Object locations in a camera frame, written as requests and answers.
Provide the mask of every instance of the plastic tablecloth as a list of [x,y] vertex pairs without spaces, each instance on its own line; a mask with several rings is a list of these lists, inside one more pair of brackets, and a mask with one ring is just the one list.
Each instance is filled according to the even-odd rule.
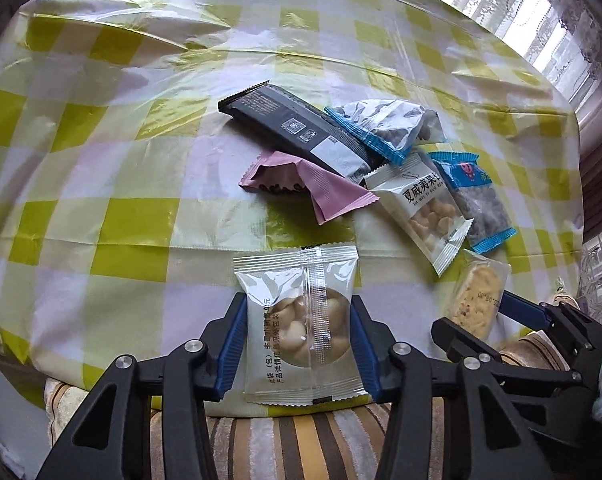
[[[430,324],[463,258],[437,280],[378,203],[319,227],[307,197],[238,186],[264,145],[217,101],[266,79],[319,108],[397,96],[437,110],[438,149],[478,153],[518,229],[491,254],[512,266],[508,288],[575,292],[574,112],[442,2],[32,0],[0,40],[0,354],[89,389],[117,355],[167,354],[222,316],[236,251],[346,240],[373,318],[436,354]],[[520,330],[500,317],[490,341]]]

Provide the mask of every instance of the printed label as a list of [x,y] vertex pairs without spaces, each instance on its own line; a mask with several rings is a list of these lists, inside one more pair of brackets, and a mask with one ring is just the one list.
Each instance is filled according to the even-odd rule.
[[280,105],[274,102],[272,99],[268,99],[265,95],[259,92],[251,92],[248,95],[244,95],[239,99],[239,102],[243,103],[250,110],[254,110],[259,115],[268,116],[273,112],[276,112]]
[[411,214],[414,215],[444,186],[443,180],[422,161],[417,153],[411,153],[399,170],[406,179],[401,194],[408,200]]
[[365,160],[332,136],[319,142],[310,150],[310,153],[356,184],[360,183],[363,176],[371,171]]
[[303,130],[305,128],[305,124],[303,124],[298,119],[292,118],[292,119],[288,119],[286,122],[281,124],[281,127],[283,127],[283,129],[289,131],[292,135],[296,135],[297,133],[299,133],[301,130]]
[[263,307],[263,348],[268,352],[264,355],[265,374],[270,383],[283,383],[283,370],[281,367],[281,339],[279,336],[279,313],[269,311],[268,306]]
[[308,142],[315,135],[316,132],[314,130],[307,129],[305,132],[299,135],[299,140],[301,140],[302,142]]
[[447,161],[437,161],[436,164],[446,173],[452,189],[492,184],[488,174],[473,162],[451,164]]

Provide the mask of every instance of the lace curtain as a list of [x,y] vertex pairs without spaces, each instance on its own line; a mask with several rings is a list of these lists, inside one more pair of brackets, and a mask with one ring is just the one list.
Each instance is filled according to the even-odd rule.
[[577,301],[586,314],[602,324],[602,233],[584,244]]
[[602,31],[581,0],[450,0],[578,108],[602,77]]

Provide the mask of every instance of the white label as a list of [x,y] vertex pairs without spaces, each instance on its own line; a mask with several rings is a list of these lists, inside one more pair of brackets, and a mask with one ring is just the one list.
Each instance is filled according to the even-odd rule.
[[365,160],[332,136],[319,142],[310,153],[356,184],[371,171]]
[[401,196],[401,204],[408,218],[444,189],[441,177],[426,166],[418,153],[408,155],[401,167],[388,166],[392,177],[374,187],[374,191],[391,191]]

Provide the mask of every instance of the black snack wrapper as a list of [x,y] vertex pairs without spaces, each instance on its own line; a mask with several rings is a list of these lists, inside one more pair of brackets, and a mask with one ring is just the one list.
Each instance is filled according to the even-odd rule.
[[219,111],[247,124],[274,149],[300,156],[355,184],[383,158],[321,110],[267,81],[219,101]]

